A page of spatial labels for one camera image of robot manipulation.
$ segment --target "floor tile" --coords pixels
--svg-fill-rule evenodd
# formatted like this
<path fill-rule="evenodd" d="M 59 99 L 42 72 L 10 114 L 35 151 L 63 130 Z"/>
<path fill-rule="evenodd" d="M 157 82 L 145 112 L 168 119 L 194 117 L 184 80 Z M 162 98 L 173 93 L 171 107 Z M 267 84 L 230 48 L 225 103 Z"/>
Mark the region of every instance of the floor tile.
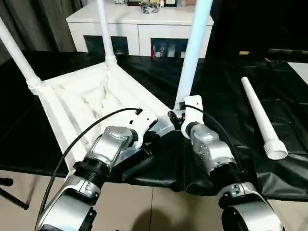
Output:
<path fill-rule="evenodd" d="M 39 206 L 50 177 L 0 171 L 0 177 L 14 179 L 11 187 L 2 187 L 22 201 L 29 201 L 24 211 L 0 196 L 0 224 L 3 231 L 33 231 Z M 64 179 L 57 178 L 52 198 Z M 146 231 L 149 229 L 152 187 L 106 183 L 95 206 L 97 217 L 92 231 Z"/>
<path fill-rule="evenodd" d="M 150 231 L 222 231 L 216 197 L 154 188 Z"/>
<path fill-rule="evenodd" d="M 286 231 L 308 231 L 308 202 L 269 200 Z"/>

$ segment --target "cable connector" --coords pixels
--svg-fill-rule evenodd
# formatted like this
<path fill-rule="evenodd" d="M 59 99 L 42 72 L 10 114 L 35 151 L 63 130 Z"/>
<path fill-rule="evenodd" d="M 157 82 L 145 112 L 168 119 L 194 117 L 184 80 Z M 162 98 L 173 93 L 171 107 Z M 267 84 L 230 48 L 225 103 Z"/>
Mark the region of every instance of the cable connector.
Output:
<path fill-rule="evenodd" d="M 141 109 L 141 108 L 136 109 L 136 115 L 139 115 L 142 111 L 143 111 L 143 109 Z"/>

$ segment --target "cabinet door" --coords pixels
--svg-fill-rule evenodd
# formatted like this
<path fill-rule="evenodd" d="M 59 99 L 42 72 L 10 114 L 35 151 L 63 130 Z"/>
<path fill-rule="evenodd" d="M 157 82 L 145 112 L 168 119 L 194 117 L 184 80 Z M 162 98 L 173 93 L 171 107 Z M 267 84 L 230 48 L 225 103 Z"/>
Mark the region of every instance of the cabinet door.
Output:
<path fill-rule="evenodd" d="M 96 43 L 98 43 L 97 50 L 103 50 L 102 39 L 100 38 L 102 29 L 99 23 L 68 23 L 68 26 L 77 51 L 89 52 Z M 127 44 L 127 48 L 124 50 L 128 50 L 129 55 L 140 55 L 137 25 L 108 24 L 108 29 L 113 46 L 119 41 L 121 46 Z"/>
<path fill-rule="evenodd" d="M 207 26 L 203 45 L 201 47 L 199 57 L 204 58 L 207 50 L 207 45 L 211 35 L 212 26 Z M 172 25 L 138 25 L 139 31 L 139 46 L 141 56 L 151 56 L 151 48 L 155 38 L 159 39 L 188 39 L 191 31 L 191 26 L 172 26 Z"/>

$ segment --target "gray curtain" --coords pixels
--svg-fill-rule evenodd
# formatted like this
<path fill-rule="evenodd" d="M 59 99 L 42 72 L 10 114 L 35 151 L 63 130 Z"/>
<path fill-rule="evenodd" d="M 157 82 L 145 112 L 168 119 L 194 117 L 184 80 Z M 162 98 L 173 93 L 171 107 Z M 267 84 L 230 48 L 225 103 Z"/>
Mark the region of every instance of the gray curtain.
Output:
<path fill-rule="evenodd" d="M 66 17 L 80 0 L 0 0 L 0 17 L 22 50 L 76 51 Z M 0 41 L 0 64 L 10 58 Z"/>

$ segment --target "table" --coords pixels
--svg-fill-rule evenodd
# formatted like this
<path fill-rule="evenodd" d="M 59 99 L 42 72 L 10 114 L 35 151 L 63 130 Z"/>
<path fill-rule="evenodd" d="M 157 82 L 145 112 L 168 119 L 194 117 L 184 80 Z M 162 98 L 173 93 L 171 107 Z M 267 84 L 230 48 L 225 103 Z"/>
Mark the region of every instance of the table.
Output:
<path fill-rule="evenodd" d="M 47 79 L 103 61 L 97 54 L 26 52 L 36 74 Z M 119 65 L 172 107 L 182 62 L 149 57 L 118 56 Z M 3 78 L 0 126 L 4 170 L 50 175 L 62 153 L 38 97 L 27 89 L 23 76 L 10 60 L 0 66 Z M 289 155 L 267 159 L 263 139 L 247 102 L 241 77 L 247 76 L 260 98 Z M 208 57 L 199 60 L 192 94 L 203 98 L 204 109 L 218 120 L 236 146 L 240 164 L 257 189 L 268 199 L 308 200 L 308 86 L 287 64 L 280 62 L 227 62 Z M 205 123 L 216 130 L 215 125 Z M 31 141 L 35 138 L 36 149 Z M 196 195 L 214 195 L 215 188 L 180 132 L 171 132 L 159 143 L 142 150 L 112 171 L 111 182 L 169 187 Z M 65 177 L 63 164 L 59 176 Z"/>

